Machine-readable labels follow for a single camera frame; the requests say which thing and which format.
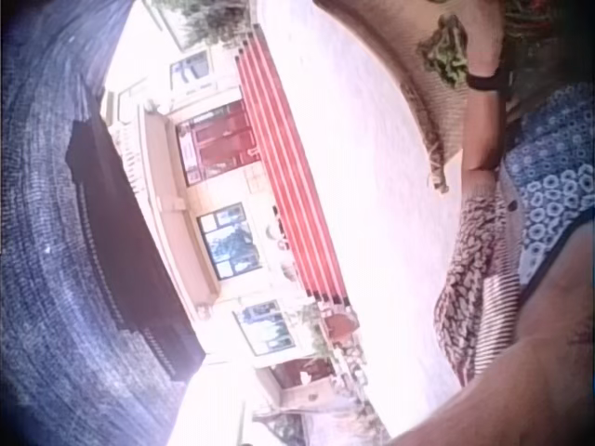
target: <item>patterned fabric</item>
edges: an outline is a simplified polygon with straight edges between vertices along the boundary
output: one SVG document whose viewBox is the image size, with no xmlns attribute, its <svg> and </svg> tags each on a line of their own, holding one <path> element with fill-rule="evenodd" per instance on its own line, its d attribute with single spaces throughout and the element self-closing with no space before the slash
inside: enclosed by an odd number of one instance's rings
<svg viewBox="0 0 595 446">
<path fill-rule="evenodd" d="M 557 91 L 523 118 L 503 160 L 525 211 L 519 254 L 507 244 L 509 220 L 499 191 L 471 194 L 463 203 L 434 314 L 439 344 L 462 386 L 513 342 L 522 285 L 535 289 L 555 248 L 577 222 L 593 216 L 592 98 L 592 85 Z"/>
</svg>

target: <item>window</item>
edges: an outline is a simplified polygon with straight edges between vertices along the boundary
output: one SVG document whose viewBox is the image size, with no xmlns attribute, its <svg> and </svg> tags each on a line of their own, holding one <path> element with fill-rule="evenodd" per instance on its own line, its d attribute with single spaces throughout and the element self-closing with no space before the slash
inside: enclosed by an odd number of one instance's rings
<svg viewBox="0 0 595 446">
<path fill-rule="evenodd" d="M 241 203 L 198 218 L 220 280 L 260 268 L 260 256 Z"/>
<path fill-rule="evenodd" d="M 118 121 L 124 124 L 132 122 L 137 106 L 145 99 L 146 91 L 147 83 L 142 80 L 118 95 Z"/>
<path fill-rule="evenodd" d="M 234 316 L 257 356 L 295 346 L 276 301 L 245 308 Z"/>
<path fill-rule="evenodd" d="M 208 57 L 206 51 L 201 51 L 169 67 L 171 89 L 184 89 L 193 82 L 208 76 L 208 74 Z"/>
<path fill-rule="evenodd" d="M 260 160 L 241 100 L 195 116 L 177 131 L 188 185 Z"/>
</svg>

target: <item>pavement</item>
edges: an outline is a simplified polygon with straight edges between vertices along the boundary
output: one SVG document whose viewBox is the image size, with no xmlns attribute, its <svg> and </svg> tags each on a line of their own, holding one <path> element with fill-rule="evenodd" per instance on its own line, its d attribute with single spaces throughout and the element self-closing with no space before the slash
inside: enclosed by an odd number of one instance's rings
<svg viewBox="0 0 595 446">
<path fill-rule="evenodd" d="M 460 156 L 438 194 L 388 71 L 311 0 L 259 0 L 258 21 L 360 318 L 366 392 L 399 435 L 458 389 L 432 315 L 455 243 Z"/>
</svg>

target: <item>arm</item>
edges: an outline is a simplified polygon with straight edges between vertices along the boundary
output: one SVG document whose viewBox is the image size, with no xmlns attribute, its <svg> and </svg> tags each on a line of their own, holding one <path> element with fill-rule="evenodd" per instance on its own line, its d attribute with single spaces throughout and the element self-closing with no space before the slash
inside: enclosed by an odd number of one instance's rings
<svg viewBox="0 0 595 446">
<path fill-rule="evenodd" d="M 502 2 L 468 0 L 461 13 L 468 34 L 469 72 L 490 77 L 496 73 L 504 35 Z M 470 90 L 463 127 L 463 190 L 494 182 L 503 148 L 505 104 L 496 91 Z"/>
</svg>

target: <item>hand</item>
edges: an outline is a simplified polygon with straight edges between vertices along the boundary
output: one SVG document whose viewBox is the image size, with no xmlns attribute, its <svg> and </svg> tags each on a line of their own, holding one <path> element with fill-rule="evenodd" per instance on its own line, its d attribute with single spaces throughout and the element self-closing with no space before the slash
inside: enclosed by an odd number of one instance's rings
<svg viewBox="0 0 595 446">
<path fill-rule="evenodd" d="M 504 2 L 465 0 L 459 18 L 467 32 L 469 72 L 490 77 L 500 65 L 504 39 Z"/>
</svg>

